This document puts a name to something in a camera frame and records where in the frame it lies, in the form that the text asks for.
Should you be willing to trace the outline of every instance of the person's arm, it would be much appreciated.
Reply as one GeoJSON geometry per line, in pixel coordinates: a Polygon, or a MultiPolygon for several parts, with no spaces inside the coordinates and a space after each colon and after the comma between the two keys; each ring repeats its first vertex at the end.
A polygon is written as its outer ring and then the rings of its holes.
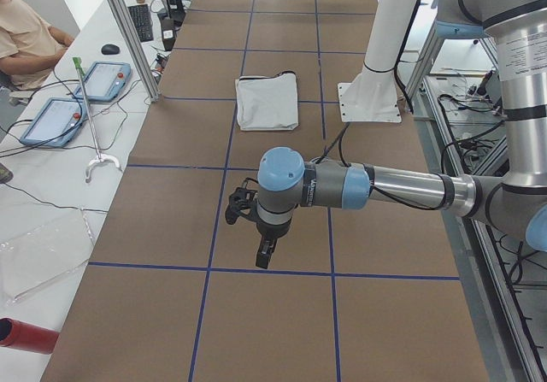
{"type": "Polygon", "coordinates": [[[57,29],[54,26],[49,26],[48,30],[50,31],[50,35],[57,41],[57,43],[64,44],[68,47],[74,41],[74,38],[72,36],[70,36],[68,33],[65,33],[61,29],[57,29]]]}
{"type": "Polygon", "coordinates": [[[67,49],[63,47],[54,55],[48,56],[6,56],[0,59],[0,70],[9,76],[13,76],[14,74],[33,74],[47,68],[53,68],[61,60],[65,51],[67,49]]]}

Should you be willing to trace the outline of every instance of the computer mouse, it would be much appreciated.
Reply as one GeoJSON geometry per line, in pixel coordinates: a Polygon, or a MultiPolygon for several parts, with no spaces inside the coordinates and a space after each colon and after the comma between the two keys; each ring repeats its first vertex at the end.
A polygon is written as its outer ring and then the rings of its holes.
{"type": "Polygon", "coordinates": [[[117,55],[120,53],[120,48],[115,44],[106,44],[101,48],[101,53],[104,55],[117,55]]]}

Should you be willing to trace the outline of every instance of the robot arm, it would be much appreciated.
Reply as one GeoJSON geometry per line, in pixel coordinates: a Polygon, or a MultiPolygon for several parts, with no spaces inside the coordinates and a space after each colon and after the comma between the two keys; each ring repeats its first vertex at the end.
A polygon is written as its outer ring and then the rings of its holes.
{"type": "Polygon", "coordinates": [[[504,177],[304,162],[296,151],[272,149],[261,160],[258,190],[246,180],[226,210],[228,224],[239,216],[256,223],[262,235],[256,265],[268,267],[298,205],[360,209],[369,198],[448,209],[547,251],[546,21],[547,0],[439,0],[439,35],[476,38],[484,30],[496,40],[510,164],[504,177]]]}
{"type": "Polygon", "coordinates": [[[529,221],[547,204],[547,196],[504,199],[501,178],[450,177],[355,163],[346,167],[328,159],[304,162],[286,147],[271,149],[262,157],[257,190],[247,188],[249,180],[230,196],[225,216],[228,224],[235,224],[239,216],[256,224],[262,235],[256,265],[262,268],[268,267],[278,238],[289,232],[298,206],[361,209],[370,198],[422,210],[447,209],[524,238],[529,221]]]}

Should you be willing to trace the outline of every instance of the blue joint cap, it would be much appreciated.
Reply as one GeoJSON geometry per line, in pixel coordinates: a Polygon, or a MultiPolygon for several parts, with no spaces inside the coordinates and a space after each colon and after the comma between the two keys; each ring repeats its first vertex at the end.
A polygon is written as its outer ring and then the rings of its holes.
{"type": "Polygon", "coordinates": [[[350,167],[342,189],[343,209],[362,209],[368,200],[370,178],[362,168],[350,167]]]}
{"type": "Polygon", "coordinates": [[[260,160],[258,184],[268,191],[292,188],[304,176],[304,160],[288,147],[268,150],[260,160]]]}
{"type": "Polygon", "coordinates": [[[435,21],[435,30],[440,38],[485,38],[482,26],[435,21]]]}
{"type": "Polygon", "coordinates": [[[547,205],[540,209],[528,223],[526,242],[535,250],[547,251],[547,205]]]}

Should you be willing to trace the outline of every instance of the clear acrylic sheet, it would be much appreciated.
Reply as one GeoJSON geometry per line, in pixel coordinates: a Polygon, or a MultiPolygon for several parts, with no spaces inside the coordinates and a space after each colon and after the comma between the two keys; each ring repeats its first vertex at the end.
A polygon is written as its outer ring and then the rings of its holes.
{"type": "Polygon", "coordinates": [[[74,210],[0,244],[0,302],[20,302],[79,271],[94,243],[84,214],[74,210]]]}

